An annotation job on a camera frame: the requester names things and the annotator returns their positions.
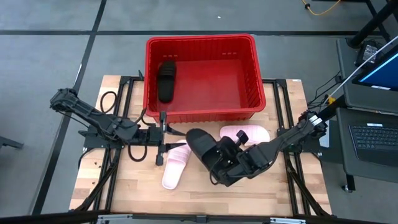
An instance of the black metal frame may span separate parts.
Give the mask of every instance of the black metal frame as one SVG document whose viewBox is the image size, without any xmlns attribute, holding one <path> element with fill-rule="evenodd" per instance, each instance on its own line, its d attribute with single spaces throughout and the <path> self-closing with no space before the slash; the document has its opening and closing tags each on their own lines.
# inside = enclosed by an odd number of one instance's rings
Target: black metal frame
<svg viewBox="0 0 398 224">
<path fill-rule="evenodd" d="M 314 1 L 337 1 L 337 0 L 314 0 Z M 370 33 L 373 32 L 373 30 L 378 27 L 380 30 L 381 35 L 383 36 L 384 40 L 386 42 L 389 42 L 391 40 L 390 35 L 387 33 L 386 28 L 382 24 L 382 22 L 386 19 L 386 17 L 391 14 L 391 13 L 385 13 L 381 11 L 389 11 L 391 10 L 390 6 L 385 6 L 380 12 L 376 12 L 371 0 L 344 0 L 344 2 L 362 2 L 366 3 L 369 11 L 371 12 L 373 19 L 369 21 L 363 29 L 361 29 L 356 36 L 354 37 L 354 40 L 352 41 L 352 46 L 357 47 L 363 40 L 366 38 Z M 387 5 L 393 4 L 392 1 L 386 0 Z M 394 14 L 394 17 L 396 18 L 398 22 L 398 11 L 395 10 L 395 12 L 392 12 Z"/>
<path fill-rule="evenodd" d="M 144 79 L 141 71 L 138 71 L 138 72 L 139 72 L 138 77 L 123 76 L 120 78 L 118 94 L 116 95 L 116 99 L 115 99 L 116 101 L 115 101 L 115 106 L 114 106 L 114 111 L 113 111 L 114 115 L 119 114 L 124 86 L 128 85 L 126 100 L 124 102 L 123 115 L 122 115 L 123 118 L 127 118 L 128 114 L 129 114 L 129 108 L 130 108 L 130 103 L 131 103 L 132 89 L 134 88 L 134 82 L 135 81 L 143 81 L 143 79 Z M 108 189 L 108 194 L 107 194 L 106 201 L 105 201 L 105 210 L 111 209 L 113 192 L 114 192 L 114 187 L 115 187 L 115 183 L 116 183 L 116 176 L 118 174 L 118 166 L 119 166 L 119 160 L 120 160 L 120 155 L 121 155 L 121 149 L 115 149 L 115 150 L 116 151 L 115 151 L 115 156 L 114 156 L 113 162 L 115 162 L 115 164 L 116 164 L 116 170 L 112 173 L 110 180 L 109 180 L 109 189 Z M 111 155 L 109 153 L 110 153 L 110 151 L 105 150 L 99 179 L 103 178 L 106 170 L 108 169 L 108 164 L 109 164 L 109 160 L 111 157 Z M 96 197 L 96 199 L 94 201 L 93 210 L 98 210 L 100 208 L 101 195 L 102 195 L 102 190 L 98 194 L 98 196 Z"/>
<path fill-rule="evenodd" d="M 129 77 L 129 92 L 127 93 L 125 109 L 124 109 L 124 116 L 128 114 L 129 102 L 131 99 L 132 88 L 134 86 L 134 81 L 142 80 L 142 76 L 140 75 L 139 78 L 137 77 Z M 284 95 L 284 103 L 286 105 L 286 113 L 288 117 L 289 126 L 294 126 L 292 111 L 290 107 L 290 100 L 289 100 L 289 92 L 287 91 L 287 84 L 286 80 L 277 79 L 277 80 L 270 80 L 270 79 L 263 79 L 263 83 L 272 84 L 274 94 L 275 94 L 275 106 L 277 110 L 278 116 L 278 123 L 279 129 L 284 128 L 284 121 L 283 121 L 283 114 L 282 114 L 282 107 L 280 103 L 279 97 L 279 87 L 282 88 L 282 92 Z M 120 88 L 123 88 L 126 82 L 120 82 Z M 180 221 L 193 221 L 198 223 L 206 223 L 211 221 L 234 221 L 234 222 L 263 222 L 263 223 L 281 223 L 281 222 L 288 222 L 288 221 L 300 221 L 301 223 L 314 223 L 314 224 L 321 224 L 321 223 L 369 223 L 364 221 L 356 221 L 356 220 L 345 220 L 336 218 L 333 215 L 329 215 L 325 212 L 321 206 L 316 202 L 316 200 L 312 197 L 311 193 L 305 187 L 303 173 L 302 173 L 302 165 L 300 161 L 300 155 L 294 154 L 295 161 L 296 161 L 296 168 L 298 172 L 296 173 L 295 169 L 292 166 L 292 162 L 290 160 L 290 154 L 284 153 L 284 160 L 286 163 L 286 173 L 288 178 L 288 185 L 289 185 L 289 194 L 290 194 L 290 201 L 292 203 L 292 217 L 260 217 L 260 216 L 230 216 L 230 215 L 168 215 L 168 214 L 143 214 L 143 213 L 135 213 L 135 214 L 122 214 L 122 213 L 111 213 L 110 212 L 110 202 L 112 198 L 109 198 L 109 192 L 111 195 L 114 190 L 115 181 L 111 180 L 109 183 L 109 191 L 108 191 L 108 198 L 106 199 L 109 201 L 109 208 L 105 210 L 93 210 L 93 211 L 73 211 L 68 213 L 55 213 L 55 214 L 46 214 L 46 215 L 32 215 L 32 216 L 23 216 L 23 217 L 9 217 L 9 218 L 0 218 L 1 223 L 60 223 L 60 222 L 67 222 L 67 223 L 83 223 L 83 222 L 92 222 L 95 223 L 97 220 L 105 221 L 109 223 L 110 220 L 116 220 L 120 218 L 131 218 L 131 219 L 153 219 L 153 220 L 180 220 Z M 305 214 L 301 215 L 298 211 L 297 199 L 295 197 L 295 189 L 294 183 L 297 184 L 299 187 L 302 200 L 304 202 L 304 210 Z M 309 210 L 309 205 L 313 208 L 316 216 L 311 215 Z"/>
<path fill-rule="evenodd" d="M 126 104 L 125 104 L 123 116 L 127 116 L 128 105 L 129 105 L 129 103 L 127 103 L 127 100 L 129 102 L 129 99 L 131 98 L 131 91 L 132 91 L 132 86 L 133 86 L 134 81 L 142 81 L 142 80 L 143 79 L 142 79 L 141 76 L 140 77 L 131 77 L 130 78 L 129 91 L 128 91 L 127 97 L 126 97 Z M 293 126 L 295 126 L 295 123 L 293 121 L 292 109 L 291 109 L 291 106 L 290 106 L 289 92 L 287 91 L 286 80 L 284 80 L 284 79 L 263 79 L 262 83 L 272 84 L 272 87 L 273 87 L 274 97 L 275 97 L 275 106 L 276 106 L 278 123 L 279 123 L 278 133 L 281 133 L 281 130 L 285 129 L 284 118 L 283 118 L 283 114 L 282 114 L 282 106 L 281 106 L 280 96 L 279 96 L 279 87 L 282 88 L 282 92 L 283 92 L 283 95 L 284 95 L 284 103 L 285 103 L 285 108 L 286 108 L 289 128 L 292 128 Z M 297 198 L 296 198 L 296 194 L 295 194 L 294 178 L 291 175 L 292 171 L 291 171 L 291 168 L 289 167 L 289 164 L 291 164 L 290 154 L 287 151 L 285 151 L 283 153 L 284 153 L 284 161 L 285 161 L 285 168 L 286 168 L 286 174 L 287 174 L 287 182 L 288 182 L 288 187 L 289 187 L 290 203 L 291 203 L 291 206 L 292 206 L 292 213 L 293 213 L 293 216 L 296 216 L 296 215 L 299 215 L 299 206 L 297 204 Z M 294 152 L 294 159 L 295 159 L 295 165 L 296 165 L 296 169 L 297 169 L 297 177 L 299 178 L 299 180 L 305 186 L 301 158 L 300 158 L 300 154 L 298 152 Z M 106 170 L 106 168 L 104 166 L 101 167 L 101 173 L 102 173 L 103 169 Z M 105 210 L 110 210 L 110 208 L 111 208 L 112 195 L 113 195 L 114 185 L 116 183 L 116 181 L 115 181 L 116 180 L 116 174 L 114 174 L 113 177 L 114 178 L 111 178 L 111 181 L 109 182 L 109 190 L 108 190 L 108 196 L 107 196 L 107 199 L 106 199 Z M 305 215 L 311 215 L 309 202 L 306 199 L 305 193 L 303 191 L 301 192 L 301 196 L 302 196 L 302 201 L 303 201 L 304 214 Z"/>
</svg>

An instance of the yellow cable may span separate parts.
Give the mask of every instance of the yellow cable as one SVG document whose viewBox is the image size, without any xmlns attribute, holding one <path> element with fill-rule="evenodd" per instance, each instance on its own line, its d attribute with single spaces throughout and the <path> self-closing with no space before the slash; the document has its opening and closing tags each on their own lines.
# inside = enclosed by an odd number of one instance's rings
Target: yellow cable
<svg viewBox="0 0 398 224">
<path fill-rule="evenodd" d="M 322 16 L 322 15 L 324 15 L 325 13 L 327 13 L 328 11 L 330 11 L 331 9 L 333 9 L 339 2 L 341 2 L 341 0 L 338 0 L 334 5 L 332 5 L 328 10 L 326 10 L 326 11 L 323 12 L 323 13 L 319 13 L 319 14 L 314 13 L 314 12 L 311 10 L 310 7 L 308 7 L 308 10 L 309 10 L 309 11 L 311 12 L 311 14 L 313 14 L 314 16 Z"/>
</svg>

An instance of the cable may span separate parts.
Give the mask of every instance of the cable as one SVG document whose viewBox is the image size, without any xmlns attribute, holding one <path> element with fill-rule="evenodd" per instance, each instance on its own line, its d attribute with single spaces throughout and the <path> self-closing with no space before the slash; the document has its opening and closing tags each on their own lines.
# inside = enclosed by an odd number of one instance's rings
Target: cable
<svg viewBox="0 0 398 224">
<path fill-rule="evenodd" d="M 213 178 L 212 178 L 212 176 L 211 176 L 211 173 L 213 172 L 214 167 L 215 167 L 219 162 L 221 162 L 222 158 L 223 158 L 223 156 L 220 155 L 220 157 L 217 159 L 217 161 L 212 165 L 212 167 L 211 167 L 211 169 L 210 169 L 210 182 L 211 182 L 213 185 L 217 185 L 217 184 L 220 183 L 220 182 L 218 182 L 218 181 L 213 182 Z"/>
<path fill-rule="evenodd" d="M 108 95 L 108 94 L 110 94 L 110 93 L 112 93 L 112 94 L 114 95 L 113 104 L 112 104 L 112 106 L 111 106 L 107 111 L 105 111 L 105 110 L 104 110 L 104 106 L 103 106 L 103 101 L 104 101 L 105 96 Z M 116 105 L 116 98 L 117 98 L 117 97 L 118 97 L 118 96 L 117 96 L 117 94 L 116 94 L 114 91 L 107 91 L 106 93 L 104 93 L 104 94 L 101 96 L 101 99 L 100 99 L 100 101 L 99 101 L 99 107 L 101 108 L 101 112 L 106 114 L 106 113 L 108 113 L 109 111 L 111 111 L 111 110 L 114 108 L 114 106 Z"/>
<path fill-rule="evenodd" d="M 139 159 L 136 159 L 136 158 L 134 158 L 134 156 L 132 156 L 132 154 L 131 154 L 131 146 L 130 145 L 127 146 L 127 151 L 129 153 L 129 157 L 130 157 L 130 159 L 132 161 L 134 161 L 134 162 L 142 162 L 147 157 L 148 147 L 144 146 L 144 154 Z"/>
<path fill-rule="evenodd" d="M 155 125 L 155 124 L 147 123 L 146 121 L 144 121 L 144 118 L 142 118 L 141 121 L 142 121 L 145 125 L 147 125 L 147 126 Z"/>
<path fill-rule="evenodd" d="M 330 81 L 332 81 L 334 78 L 336 78 L 336 77 L 338 76 L 338 74 L 340 74 L 340 72 L 341 72 L 341 71 L 338 71 L 338 73 L 337 73 L 334 77 L 332 77 L 331 79 L 329 79 L 329 81 L 327 81 L 327 82 L 326 82 L 325 84 L 323 84 L 322 86 L 318 87 L 317 90 L 315 90 L 315 97 L 314 97 L 314 99 L 311 100 L 311 101 L 309 101 L 309 102 L 307 103 L 307 105 L 310 105 L 310 104 L 313 103 L 319 96 L 322 96 L 323 93 L 320 94 L 320 95 L 318 96 L 318 90 L 319 90 L 320 88 L 324 87 L 325 85 L 327 85 L 328 83 L 330 83 Z"/>
<path fill-rule="evenodd" d="M 145 112 L 147 111 L 147 108 L 142 109 L 141 114 L 139 115 L 139 117 L 136 119 L 136 121 L 134 122 L 134 124 L 137 124 L 140 120 L 143 119 Z"/>
<path fill-rule="evenodd" d="M 75 121 L 79 122 L 80 124 L 84 125 L 86 128 L 88 128 L 87 125 L 85 125 L 83 122 L 79 121 L 78 119 L 76 119 L 76 118 L 74 118 L 74 117 L 72 117 L 72 116 L 70 116 L 70 115 L 67 115 L 66 113 L 62 113 L 62 112 L 60 112 L 60 111 L 58 111 L 58 113 L 60 113 L 60 114 L 62 114 L 62 115 L 64 115 L 64 116 L 67 116 L 67 117 L 71 118 L 72 120 L 75 120 Z"/>
<path fill-rule="evenodd" d="M 331 87 L 327 88 L 325 91 L 323 91 L 321 94 L 319 94 L 319 96 L 316 97 L 314 100 L 316 100 L 317 98 L 319 98 L 320 96 L 322 96 L 323 94 L 325 94 L 327 91 L 329 91 L 330 89 L 332 89 L 333 87 L 335 87 L 337 84 L 338 84 L 338 83 L 335 83 L 335 84 L 333 84 Z M 323 101 L 324 101 L 324 100 L 326 101 L 327 99 L 328 99 L 328 98 L 325 98 L 325 99 L 321 100 L 320 103 L 324 103 Z"/>
<path fill-rule="evenodd" d="M 87 153 L 89 153 L 89 152 L 91 152 L 91 150 L 88 150 L 88 149 L 87 149 L 87 151 L 85 151 L 85 152 L 79 157 L 79 161 L 78 161 L 78 163 L 77 163 L 77 169 L 80 168 L 80 163 L 81 163 L 81 160 L 83 159 L 83 157 L 84 157 Z"/>
<path fill-rule="evenodd" d="M 326 106 L 326 105 L 322 105 L 322 103 L 323 103 L 327 98 L 328 98 L 328 95 L 325 95 L 324 99 L 321 100 L 321 102 L 318 102 L 317 105 L 313 105 L 313 106 L 308 107 L 308 110 L 311 110 L 311 109 L 314 109 L 314 108 L 319 107 L 318 113 L 321 112 L 322 106 Z"/>
<path fill-rule="evenodd" d="M 333 94 L 335 94 L 337 92 L 337 90 L 339 90 L 346 82 L 348 82 L 348 80 L 350 80 L 350 78 L 360 69 L 362 68 L 363 65 L 365 65 L 368 61 L 370 61 L 374 56 L 376 56 L 379 52 L 381 52 L 383 49 L 385 49 L 388 45 L 390 45 L 393 41 L 395 41 L 396 39 L 398 39 L 398 36 L 396 36 L 394 39 L 390 40 L 390 42 L 386 43 L 382 48 L 380 48 L 377 52 L 375 52 L 372 56 L 370 56 L 368 59 L 366 59 L 366 61 L 364 61 L 351 75 L 349 75 L 349 77 L 347 77 L 344 82 L 337 87 L 337 89 L 335 91 L 333 91 L 333 93 L 331 93 L 329 95 L 329 97 L 325 100 L 325 102 L 323 104 L 325 104 L 327 102 L 327 100 L 333 96 Z"/>
<path fill-rule="evenodd" d="M 326 11 L 324 11 L 324 12 L 321 12 L 321 13 L 314 13 L 314 12 L 311 10 L 310 5 L 309 5 L 308 3 L 306 3 L 304 0 L 301 0 L 301 1 L 304 3 L 305 8 L 308 9 L 308 10 L 311 12 L 311 14 L 313 14 L 314 16 L 322 16 L 322 15 L 324 15 L 325 13 L 327 13 L 328 11 L 330 11 L 331 9 L 333 9 L 335 6 L 337 6 L 337 4 L 338 4 L 339 2 L 341 2 L 341 0 L 338 0 L 338 1 L 337 1 L 334 5 L 332 5 L 328 10 L 326 10 Z"/>
</svg>

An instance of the red plastic basket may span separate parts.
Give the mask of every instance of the red plastic basket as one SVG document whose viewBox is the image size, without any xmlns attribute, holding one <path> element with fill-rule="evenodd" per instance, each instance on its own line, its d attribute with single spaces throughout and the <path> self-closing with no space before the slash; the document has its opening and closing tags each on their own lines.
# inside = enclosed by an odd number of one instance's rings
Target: red plastic basket
<svg viewBox="0 0 398 224">
<path fill-rule="evenodd" d="M 174 98 L 157 97 L 160 65 L 177 66 Z M 248 34 L 154 37 L 146 49 L 144 105 L 168 123 L 249 119 L 266 106 L 254 39 Z"/>
</svg>

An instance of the black cable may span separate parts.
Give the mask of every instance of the black cable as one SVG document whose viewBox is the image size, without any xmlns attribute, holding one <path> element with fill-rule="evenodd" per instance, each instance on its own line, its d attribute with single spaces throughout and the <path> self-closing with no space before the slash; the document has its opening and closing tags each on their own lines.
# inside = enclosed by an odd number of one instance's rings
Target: black cable
<svg viewBox="0 0 398 224">
<path fill-rule="evenodd" d="M 327 85 L 328 83 L 330 83 L 330 81 L 332 81 L 334 78 L 336 78 L 336 77 L 338 76 L 338 74 L 340 74 L 340 72 L 341 72 L 341 71 L 338 71 L 338 73 L 337 73 L 335 76 L 333 76 L 331 79 L 329 79 L 329 81 L 327 81 L 327 82 L 326 82 L 325 84 L 323 84 L 322 86 L 318 87 L 317 90 L 315 90 L 315 97 L 314 97 L 314 99 L 311 100 L 311 101 L 309 101 L 309 102 L 307 103 L 307 105 L 310 105 L 310 104 L 313 103 L 319 96 L 322 96 L 322 95 L 325 93 L 325 91 L 324 91 L 323 93 L 321 93 L 321 94 L 318 96 L 318 90 L 319 90 L 320 88 L 324 87 L 325 85 Z"/>
<path fill-rule="evenodd" d="M 323 102 L 319 102 L 319 104 L 317 104 L 317 105 L 309 106 L 308 109 L 310 110 L 310 109 L 317 108 L 317 107 L 319 107 L 319 106 L 322 106 L 322 104 L 323 104 Z"/>
<path fill-rule="evenodd" d="M 103 101 L 104 101 L 104 98 L 105 98 L 105 96 L 106 95 L 108 95 L 108 94 L 113 94 L 114 95 L 114 100 L 113 100 L 113 104 L 112 104 L 112 106 L 107 110 L 107 111 L 105 111 L 104 110 L 104 106 L 103 106 Z M 102 96 L 101 96 L 101 99 L 100 99 L 100 101 L 99 101 L 99 107 L 101 108 L 101 112 L 102 113 L 108 113 L 109 111 L 111 111 L 113 108 L 114 108 L 114 106 L 116 105 L 116 98 L 117 98 L 118 96 L 117 96 L 117 94 L 114 92 L 114 91 L 107 91 L 106 93 L 104 93 Z"/>
<path fill-rule="evenodd" d="M 335 87 L 336 85 L 338 85 L 338 83 L 333 84 L 331 87 L 329 87 L 327 90 L 323 91 L 322 93 L 319 94 L 319 96 L 317 96 L 314 100 L 316 100 L 317 98 L 319 98 L 320 96 L 322 96 L 323 94 L 325 94 L 327 91 L 329 91 L 330 89 L 332 89 L 333 87 Z"/>
<path fill-rule="evenodd" d="M 78 119 L 76 119 L 76 118 L 74 118 L 74 117 L 72 117 L 70 115 L 67 115 L 66 113 L 62 113 L 61 111 L 58 111 L 58 113 L 60 113 L 60 114 L 62 114 L 64 116 L 67 116 L 67 117 L 71 118 L 72 120 L 75 120 L 75 121 L 79 122 L 80 124 L 84 125 L 86 128 L 88 128 L 88 126 L 85 123 L 79 121 Z"/>
<path fill-rule="evenodd" d="M 136 119 L 136 121 L 134 122 L 134 124 L 137 124 L 140 120 L 143 119 L 145 112 L 147 111 L 146 108 L 142 109 L 141 114 L 139 115 L 139 117 Z"/>
<path fill-rule="evenodd" d="M 147 125 L 147 126 L 155 125 L 155 124 L 150 124 L 150 123 L 144 121 L 144 118 L 142 118 L 141 121 L 142 121 L 145 125 Z"/>
<path fill-rule="evenodd" d="M 144 146 L 144 154 L 139 159 L 136 159 L 136 158 L 134 158 L 134 156 L 132 156 L 132 154 L 131 154 L 131 146 L 130 145 L 127 146 L 127 152 L 129 153 L 129 157 L 130 157 L 130 159 L 132 161 L 134 161 L 134 162 L 142 162 L 147 157 L 148 147 Z"/>
<path fill-rule="evenodd" d="M 307 106 L 318 106 L 320 103 L 323 103 L 323 102 L 321 102 L 321 101 L 313 102 L 313 103 L 310 103 L 310 104 L 307 105 Z"/>
<path fill-rule="evenodd" d="M 219 162 L 221 162 L 221 160 L 222 160 L 222 158 L 223 158 L 223 156 L 222 155 L 220 155 L 220 157 L 217 159 L 217 161 L 212 165 L 212 167 L 211 167 L 211 169 L 210 169 L 210 182 L 213 184 L 213 185 L 217 185 L 217 184 L 219 184 L 220 182 L 213 182 L 213 178 L 212 178 L 212 176 L 211 176 L 211 173 L 213 172 L 213 169 L 214 169 L 214 167 L 219 163 Z"/>
<path fill-rule="evenodd" d="M 87 151 L 85 151 L 85 152 L 80 156 L 79 161 L 78 161 L 78 163 L 77 163 L 77 169 L 80 169 L 81 160 L 82 160 L 83 157 L 84 157 L 87 153 L 89 153 L 89 152 L 91 152 L 91 150 L 88 150 L 88 149 L 87 149 Z"/>
</svg>

